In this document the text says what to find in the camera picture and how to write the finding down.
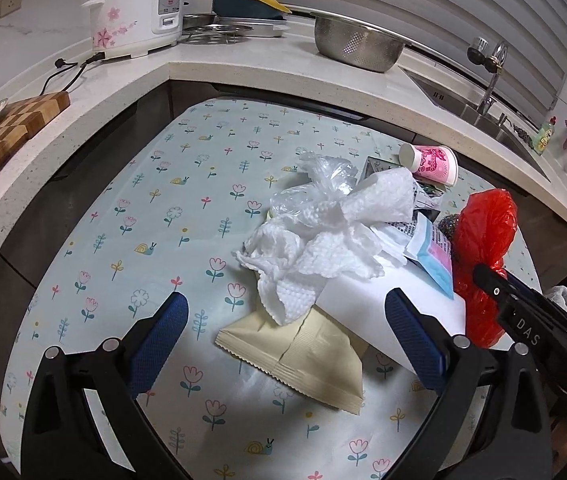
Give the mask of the blue pink white wrapper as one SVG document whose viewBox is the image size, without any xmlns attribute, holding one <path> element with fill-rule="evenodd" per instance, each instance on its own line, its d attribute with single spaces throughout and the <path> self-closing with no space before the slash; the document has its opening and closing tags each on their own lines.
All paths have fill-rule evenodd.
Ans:
<svg viewBox="0 0 567 480">
<path fill-rule="evenodd" d="M 413 213 L 413 234 L 406 245 L 406 254 L 429 274 L 445 296 L 454 298 L 451 243 L 420 211 Z"/>
</svg>

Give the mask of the beige paper bag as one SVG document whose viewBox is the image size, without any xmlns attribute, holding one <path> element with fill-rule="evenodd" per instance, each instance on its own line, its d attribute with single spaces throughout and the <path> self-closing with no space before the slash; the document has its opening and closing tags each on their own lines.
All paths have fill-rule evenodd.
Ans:
<svg viewBox="0 0 567 480">
<path fill-rule="evenodd" d="M 368 344 L 318 308 L 278 325 L 259 307 L 222 328 L 215 344 L 303 396 L 361 413 Z"/>
</svg>

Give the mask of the white paper towel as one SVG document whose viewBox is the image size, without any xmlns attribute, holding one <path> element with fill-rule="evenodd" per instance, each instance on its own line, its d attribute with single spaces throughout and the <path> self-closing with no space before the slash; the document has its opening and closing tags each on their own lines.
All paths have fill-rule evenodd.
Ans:
<svg viewBox="0 0 567 480">
<path fill-rule="evenodd" d="M 241 266 L 256 272 L 261 304 L 275 323 L 305 315 L 333 278 L 384 274 L 381 240 L 371 228 L 392 222 L 366 221 L 363 209 L 353 190 L 294 216 L 270 217 L 236 252 Z"/>
</svg>

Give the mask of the steel wool scrubber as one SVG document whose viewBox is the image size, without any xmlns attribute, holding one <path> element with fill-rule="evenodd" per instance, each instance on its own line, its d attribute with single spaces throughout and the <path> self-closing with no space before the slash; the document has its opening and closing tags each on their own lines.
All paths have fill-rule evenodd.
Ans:
<svg viewBox="0 0 567 480">
<path fill-rule="evenodd" d="M 459 223 L 460 214 L 448 214 L 446 217 L 439 221 L 437 225 L 443 235 L 452 242 L 455 237 L 455 232 Z"/>
</svg>

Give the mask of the red plastic bag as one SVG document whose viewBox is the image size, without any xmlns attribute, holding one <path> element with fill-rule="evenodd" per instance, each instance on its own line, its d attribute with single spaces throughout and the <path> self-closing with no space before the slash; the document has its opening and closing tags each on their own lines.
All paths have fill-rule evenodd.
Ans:
<svg viewBox="0 0 567 480">
<path fill-rule="evenodd" d="M 497 303 L 474 284 L 472 273 L 485 264 L 501 276 L 504 255 L 518 229 L 517 205 L 502 188 L 471 194 L 459 214 L 453 243 L 454 292 L 466 302 L 466 335 L 478 347 L 489 348 L 504 330 L 496 321 Z"/>
</svg>

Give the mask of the clear plastic bag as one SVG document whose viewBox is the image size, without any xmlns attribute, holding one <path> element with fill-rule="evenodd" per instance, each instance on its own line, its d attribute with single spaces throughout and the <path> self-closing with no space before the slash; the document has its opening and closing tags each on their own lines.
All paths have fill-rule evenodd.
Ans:
<svg viewBox="0 0 567 480">
<path fill-rule="evenodd" d="M 297 173 L 303 174 L 306 181 L 274 194 L 270 215 L 294 216 L 319 203 L 342 200 L 353 191 L 357 172 L 349 159 L 304 151 L 299 155 Z"/>
</svg>

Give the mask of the pink white paper cup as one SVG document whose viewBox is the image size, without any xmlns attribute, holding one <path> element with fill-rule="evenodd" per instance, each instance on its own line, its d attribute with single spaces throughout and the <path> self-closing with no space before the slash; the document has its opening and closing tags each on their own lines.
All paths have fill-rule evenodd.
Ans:
<svg viewBox="0 0 567 480">
<path fill-rule="evenodd" d="M 399 149 L 398 160 L 413 174 L 429 181 L 446 186 L 454 186 L 458 181 L 458 160 L 447 146 L 405 143 Z"/>
</svg>

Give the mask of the trash bin with liner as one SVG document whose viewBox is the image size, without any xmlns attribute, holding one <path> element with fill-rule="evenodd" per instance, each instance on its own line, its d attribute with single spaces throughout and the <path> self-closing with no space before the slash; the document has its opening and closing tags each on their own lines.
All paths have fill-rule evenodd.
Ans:
<svg viewBox="0 0 567 480">
<path fill-rule="evenodd" d="M 547 290 L 545 297 L 567 312 L 567 286 L 553 286 Z"/>
</svg>

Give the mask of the green dish soap bottle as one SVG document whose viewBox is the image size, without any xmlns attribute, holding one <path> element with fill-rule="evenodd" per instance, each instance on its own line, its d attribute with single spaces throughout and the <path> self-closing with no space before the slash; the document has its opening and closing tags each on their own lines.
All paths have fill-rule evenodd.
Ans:
<svg viewBox="0 0 567 480">
<path fill-rule="evenodd" d="M 541 125 L 532 140 L 532 148 L 536 154 L 541 155 L 545 152 L 547 145 L 555 132 L 557 122 L 556 116 L 551 116 L 547 122 Z"/>
</svg>

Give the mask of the checkered wooden cutting board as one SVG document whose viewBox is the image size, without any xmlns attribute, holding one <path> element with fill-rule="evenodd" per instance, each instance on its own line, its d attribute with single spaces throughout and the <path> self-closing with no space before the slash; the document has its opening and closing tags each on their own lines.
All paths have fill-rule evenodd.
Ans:
<svg viewBox="0 0 567 480">
<path fill-rule="evenodd" d="M 58 91 L 8 103 L 0 114 L 0 170 L 71 104 L 69 92 Z"/>
</svg>

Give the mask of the stainless steel sink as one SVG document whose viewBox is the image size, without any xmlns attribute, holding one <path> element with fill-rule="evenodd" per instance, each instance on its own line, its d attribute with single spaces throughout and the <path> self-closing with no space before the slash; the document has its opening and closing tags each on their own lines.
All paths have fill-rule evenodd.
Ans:
<svg viewBox="0 0 567 480">
<path fill-rule="evenodd" d="M 481 115 L 477 112 L 477 107 L 457 96 L 451 90 L 445 89 L 440 84 L 432 82 L 425 77 L 407 70 L 407 76 L 419 87 L 419 89 L 428 96 L 428 99 L 442 110 L 447 110 L 467 124 L 474 126 L 492 139 L 504 145 L 519 159 L 524 160 L 528 165 L 535 169 L 541 176 L 547 179 L 545 172 L 538 165 L 535 157 L 523 145 L 522 139 L 517 136 L 515 126 L 504 116 L 503 118 L 494 118 L 491 115 Z"/>
</svg>

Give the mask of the round steel steamer rack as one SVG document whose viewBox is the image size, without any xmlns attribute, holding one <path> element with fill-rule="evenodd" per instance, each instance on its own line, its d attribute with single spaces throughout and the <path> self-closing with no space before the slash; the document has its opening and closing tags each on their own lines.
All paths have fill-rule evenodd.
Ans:
<svg viewBox="0 0 567 480">
<path fill-rule="evenodd" d="M 285 20 L 226 18 L 213 13 L 186 14 L 181 44 L 236 44 L 250 38 L 273 39 L 289 29 Z"/>
</svg>

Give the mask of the white floral rice cooker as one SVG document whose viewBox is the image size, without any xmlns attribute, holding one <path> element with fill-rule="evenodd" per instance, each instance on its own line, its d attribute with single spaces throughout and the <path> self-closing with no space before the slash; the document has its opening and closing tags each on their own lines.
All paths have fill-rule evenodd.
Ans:
<svg viewBox="0 0 567 480">
<path fill-rule="evenodd" d="M 86 0 L 94 53 L 138 58 L 174 46 L 183 31 L 185 0 Z"/>
</svg>

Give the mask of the steel colander bowl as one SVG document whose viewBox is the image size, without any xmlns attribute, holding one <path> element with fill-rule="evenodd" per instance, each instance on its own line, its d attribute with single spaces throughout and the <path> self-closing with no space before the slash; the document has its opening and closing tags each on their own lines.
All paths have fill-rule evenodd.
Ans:
<svg viewBox="0 0 567 480">
<path fill-rule="evenodd" d="M 318 52 L 331 60 L 387 73 L 409 41 L 394 32 L 330 13 L 313 12 L 314 40 Z"/>
</svg>

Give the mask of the yellow blue plastic basin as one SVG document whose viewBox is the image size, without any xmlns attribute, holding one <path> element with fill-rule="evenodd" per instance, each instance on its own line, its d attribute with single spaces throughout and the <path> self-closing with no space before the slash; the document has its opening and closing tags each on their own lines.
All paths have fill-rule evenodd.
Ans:
<svg viewBox="0 0 567 480">
<path fill-rule="evenodd" d="M 223 18 L 282 20 L 292 11 L 278 0 L 213 0 L 213 12 Z"/>
</svg>

